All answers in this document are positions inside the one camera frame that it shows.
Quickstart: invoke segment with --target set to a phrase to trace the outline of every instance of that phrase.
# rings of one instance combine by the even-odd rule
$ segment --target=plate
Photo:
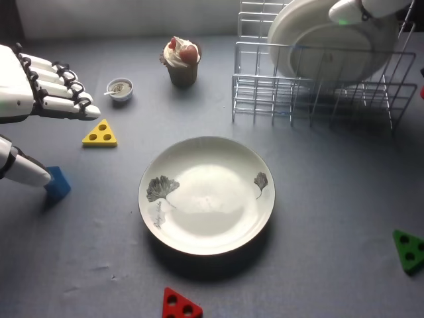
[[[150,232],[194,255],[234,250],[270,218],[274,180],[253,150],[204,136],[166,149],[145,171],[138,206]]]
[[[329,20],[329,9],[337,0],[295,0],[283,8],[275,18],[268,33],[268,43],[291,46],[315,46],[366,50],[352,53],[328,50],[321,66],[321,77],[325,80],[361,81],[379,70],[390,55],[381,51],[392,51],[396,45],[398,23],[395,16],[376,19],[353,26],[341,26]],[[298,48],[270,47],[274,65],[286,77],[296,77]],[[298,76],[314,79],[317,75],[322,51],[305,49]]]

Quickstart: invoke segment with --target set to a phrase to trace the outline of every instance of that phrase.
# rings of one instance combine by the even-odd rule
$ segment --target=plate with flower design
[[[138,206],[164,244],[216,255],[253,239],[271,216],[275,187],[267,165],[233,140],[203,136],[179,142],[145,171]]]

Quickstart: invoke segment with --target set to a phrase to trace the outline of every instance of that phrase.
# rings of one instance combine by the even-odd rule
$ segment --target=cupcake wrapper
[[[200,60],[201,60],[201,49],[198,43],[194,43],[197,46],[197,49],[199,50]],[[163,65],[166,66],[168,69],[168,73],[170,74],[171,82],[180,88],[189,87],[194,84],[194,82],[197,79],[197,65],[199,64],[200,60],[196,65],[189,65],[186,68],[176,68],[166,61],[163,53],[160,55],[159,60]]]

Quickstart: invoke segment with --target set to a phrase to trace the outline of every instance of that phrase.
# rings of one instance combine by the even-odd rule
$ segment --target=metal wire rack
[[[400,51],[377,52],[387,54],[388,61],[382,69],[362,82],[344,81],[339,78],[327,80],[321,64],[326,52],[343,51],[341,48],[290,46],[268,44],[267,34],[278,13],[291,0],[240,1],[238,14],[238,42],[235,46],[235,72],[232,80],[232,116],[240,112],[275,117],[288,117],[293,126],[295,118],[304,118],[312,126],[315,119],[328,120],[331,126],[336,120],[351,125],[362,121],[389,123],[392,133],[396,131],[417,86],[405,79],[415,59],[415,54],[406,52],[411,33],[415,29],[409,23],[412,2],[406,19],[399,24]],[[410,27],[409,33],[401,34]],[[270,57],[270,47],[280,50],[298,50],[299,59],[295,76],[287,78],[278,73]],[[321,61],[317,64],[316,77],[298,77],[302,63],[302,52],[317,50]],[[348,50],[354,54],[369,54],[371,51]]]

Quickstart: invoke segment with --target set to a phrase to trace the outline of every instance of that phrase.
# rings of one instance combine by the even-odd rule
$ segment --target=white backdrop
[[[239,0],[17,0],[26,38],[236,34]]]

